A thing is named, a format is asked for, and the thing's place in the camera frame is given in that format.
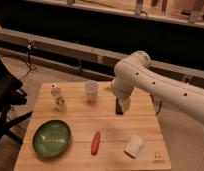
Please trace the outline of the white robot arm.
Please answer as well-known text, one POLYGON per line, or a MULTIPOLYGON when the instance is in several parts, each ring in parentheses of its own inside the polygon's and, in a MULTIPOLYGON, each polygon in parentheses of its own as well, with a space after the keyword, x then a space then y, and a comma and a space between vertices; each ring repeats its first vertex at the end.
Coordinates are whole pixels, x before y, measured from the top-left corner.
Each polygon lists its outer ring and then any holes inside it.
POLYGON ((111 90, 125 112, 135 87, 171 103, 204 125, 204 89, 161 76, 149 70, 150 56, 136 51, 114 66, 111 90))

